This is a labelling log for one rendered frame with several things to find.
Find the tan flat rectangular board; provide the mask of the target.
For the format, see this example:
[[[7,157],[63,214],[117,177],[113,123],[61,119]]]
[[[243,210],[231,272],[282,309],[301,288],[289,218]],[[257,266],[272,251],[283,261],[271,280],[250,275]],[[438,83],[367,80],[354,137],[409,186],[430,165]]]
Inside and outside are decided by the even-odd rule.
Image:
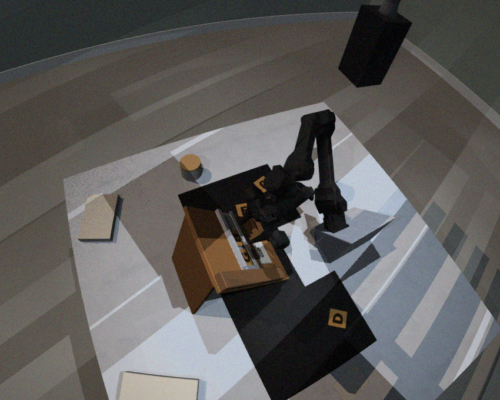
[[[112,242],[120,198],[118,194],[88,195],[79,241]]]

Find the white paper ticket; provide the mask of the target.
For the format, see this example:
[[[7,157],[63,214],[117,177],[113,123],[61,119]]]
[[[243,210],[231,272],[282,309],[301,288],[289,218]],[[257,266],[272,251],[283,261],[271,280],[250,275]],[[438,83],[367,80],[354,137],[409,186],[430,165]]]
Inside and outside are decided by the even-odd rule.
[[[252,245],[253,245],[253,247],[254,247],[254,249],[255,249],[255,251],[256,251],[256,253],[257,253],[257,255],[258,255],[258,257],[259,257],[259,259],[260,259],[260,261],[261,261],[262,264],[264,264],[264,263],[272,263],[271,259],[270,259],[270,257],[269,257],[269,255],[268,255],[268,253],[267,253],[267,251],[266,251],[266,249],[265,249],[265,247],[264,247],[264,245],[263,245],[262,242],[257,242],[257,243],[254,243]]]

